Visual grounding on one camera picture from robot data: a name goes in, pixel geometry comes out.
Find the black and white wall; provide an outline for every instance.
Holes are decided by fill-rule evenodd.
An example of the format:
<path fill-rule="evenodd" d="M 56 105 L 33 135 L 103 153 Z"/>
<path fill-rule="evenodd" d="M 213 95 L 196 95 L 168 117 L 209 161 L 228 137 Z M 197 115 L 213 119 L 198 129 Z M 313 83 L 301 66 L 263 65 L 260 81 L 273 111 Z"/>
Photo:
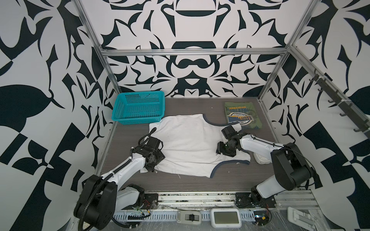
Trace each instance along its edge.
<path fill-rule="evenodd" d="M 1 230 L 65 230 L 116 93 L 69 0 L 0 2 Z"/>
<path fill-rule="evenodd" d="M 82 0 L 103 49 L 285 47 L 309 0 Z M 123 91 L 258 96 L 278 55 L 110 57 Z"/>
<path fill-rule="evenodd" d="M 370 2 L 323 0 L 298 48 L 370 115 Z M 370 228 L 370 141 L 293 57 L 263 99 L 280 142 L 295 142 L 319 174 L 313 189 L 324 215 L 346 230 Z"/>

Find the basket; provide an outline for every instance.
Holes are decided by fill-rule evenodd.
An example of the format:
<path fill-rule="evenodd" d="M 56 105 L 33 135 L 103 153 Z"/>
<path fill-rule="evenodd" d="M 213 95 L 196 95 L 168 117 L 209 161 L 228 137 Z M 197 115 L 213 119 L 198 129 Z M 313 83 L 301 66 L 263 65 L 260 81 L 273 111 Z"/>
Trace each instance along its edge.
<path fill-rule="evenodd" d="M 121 124 L 155 123 L 164 116 L 162 91 L 125 92 L 117 96 L 112 120 Z"/>

